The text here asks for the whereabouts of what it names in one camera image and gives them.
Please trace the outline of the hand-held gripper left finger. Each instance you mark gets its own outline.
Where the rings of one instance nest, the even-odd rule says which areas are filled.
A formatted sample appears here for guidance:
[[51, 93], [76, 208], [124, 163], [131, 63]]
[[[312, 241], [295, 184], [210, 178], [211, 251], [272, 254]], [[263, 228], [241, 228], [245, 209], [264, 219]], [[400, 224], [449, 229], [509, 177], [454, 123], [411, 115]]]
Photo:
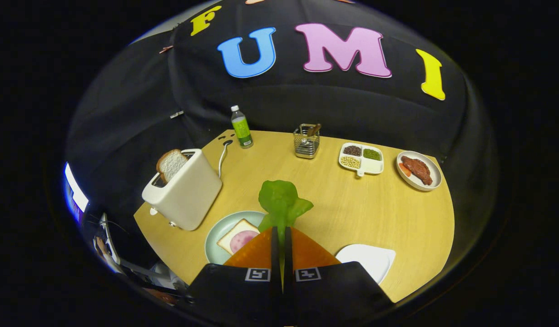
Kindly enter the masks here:
[[277, 228], [259, 235], [262, 263], [241, 267], [209, 263], [184, 294], [184, 311], [198, 318], [277, 318], [280, 264]]

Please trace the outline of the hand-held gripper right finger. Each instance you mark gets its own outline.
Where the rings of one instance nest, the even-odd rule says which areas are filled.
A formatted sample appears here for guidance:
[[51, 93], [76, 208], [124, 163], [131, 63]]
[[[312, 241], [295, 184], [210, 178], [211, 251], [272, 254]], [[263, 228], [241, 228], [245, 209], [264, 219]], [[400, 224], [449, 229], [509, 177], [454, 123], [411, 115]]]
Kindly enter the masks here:
[[285, 230], [284, 312], [287, 318], [381, 318], [393, 302], [361, 263], [314, 253], [314, 240]]

